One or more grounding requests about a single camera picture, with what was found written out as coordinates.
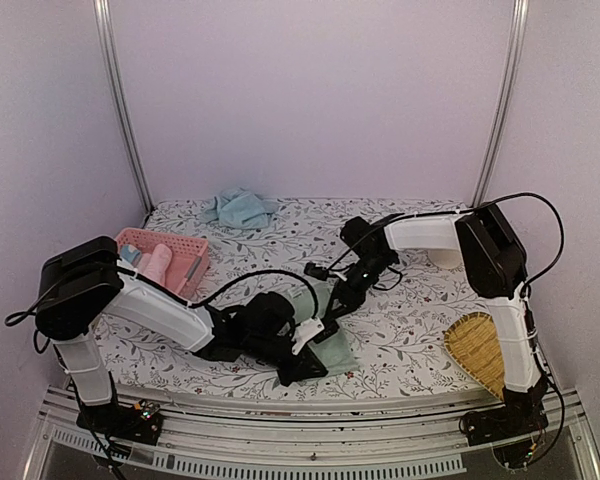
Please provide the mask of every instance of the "white panel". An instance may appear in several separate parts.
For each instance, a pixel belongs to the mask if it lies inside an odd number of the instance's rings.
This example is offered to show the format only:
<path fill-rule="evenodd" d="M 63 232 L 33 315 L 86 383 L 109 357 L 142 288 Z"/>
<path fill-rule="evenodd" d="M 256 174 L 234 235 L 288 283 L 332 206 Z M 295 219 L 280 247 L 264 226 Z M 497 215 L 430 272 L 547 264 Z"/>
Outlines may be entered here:
<path fill-rule="evenodd" d="M 34 353 L 31 320 L 3 318 L 35 300 L 47 258 L 140 220 L 93 5 L 0 0 L 0 479 L 17 478 L 60 371 Z"/>
<path fill-rule="evenodd" d="M 564 386 L 575 385 L 600 448 L 600 2 L 531 2 L 490 197 L 532 190 L 555 203 L 567 241 L 534 284 L 540 340 Z M 531 273 L 557 249 L 550 212 L 533 200 L 503 207 Z"/>
<path fill-rule="evenodd" d="M 117 0 L 112 19 L 158 200 L 469 201 L 513 2 Z"/>

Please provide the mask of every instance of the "leaf pattern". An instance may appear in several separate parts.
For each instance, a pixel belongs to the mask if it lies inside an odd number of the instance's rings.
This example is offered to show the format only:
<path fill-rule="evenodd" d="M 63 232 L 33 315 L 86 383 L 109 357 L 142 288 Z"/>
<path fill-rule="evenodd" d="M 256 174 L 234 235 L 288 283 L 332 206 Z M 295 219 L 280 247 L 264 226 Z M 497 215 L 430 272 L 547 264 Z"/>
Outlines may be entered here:
<path fill-rule="evenodd" d="M 374 221 L 390 213 L 455 209 L 454 202 L 384 199 L 279 199 L 269 227 L 235 230 L 199 218 L 205 202 L 164 202 L 150 230 L 209 239 L 211 266 L 195 294 L 204 298 L 228 280 L 260 268 L 302 273 L 308 261 L 327 264 L 345 249 L 338 234 L 357 215 Z M 345 262 L 355 260 L 351 254 Z M 103 317 L 96 338 L 107 368 L 120 383 L 198 395 L 249 399 L 369 399 L 430 395 L 479 388 L 443 345 L 443 332 L 466 313 L 484 310 L 462 267 L 440 270 L 425 251 L 400 252 L 404 279 L 389 292 L 372 290 L 357 312 L 340 319 L 360 370 L 280 385 L 275 370 L 249 357 L 207 362 L 168 339 L 120 318 Z M 393 285 L 392 274 L 381 279 Z M 294 285 L 286 277 L 252 278 L 216 306 L 244 303 L 260 291 Z"/>

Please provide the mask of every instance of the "plastic basket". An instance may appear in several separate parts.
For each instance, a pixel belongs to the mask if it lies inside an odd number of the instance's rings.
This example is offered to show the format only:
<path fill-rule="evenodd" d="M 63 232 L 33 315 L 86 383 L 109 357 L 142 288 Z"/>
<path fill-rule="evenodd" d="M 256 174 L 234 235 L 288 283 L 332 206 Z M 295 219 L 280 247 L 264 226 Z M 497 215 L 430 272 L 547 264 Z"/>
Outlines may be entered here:
<path fill-rule="evenodd" d="M 125 228 L 116 237 L 116 242 L 118 249 L 133 245 L 142 253 L 152 253 L 159 243 L 169 247 L 173 257 L 165 273 L 165 286 L 186 299 L 191 298 L 209 268 L 209 242 L 204 238 Z"/>

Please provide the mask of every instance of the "blue cloth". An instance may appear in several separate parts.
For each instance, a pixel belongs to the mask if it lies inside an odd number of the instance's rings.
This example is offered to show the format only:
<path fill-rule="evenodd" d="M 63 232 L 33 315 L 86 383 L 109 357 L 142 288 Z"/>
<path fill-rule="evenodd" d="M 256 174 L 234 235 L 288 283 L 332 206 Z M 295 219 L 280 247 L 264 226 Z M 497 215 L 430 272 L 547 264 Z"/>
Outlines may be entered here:
<path fill-rule="evenodd" d="M 277 209 L 275 202 L 263 201 L 243 188 L 230 188 L 214 197 L 211 207 L 202 212 L 202 219 L 207 223 L 218 220 L 224 227 L 243 230 L 264 228 Z"/>

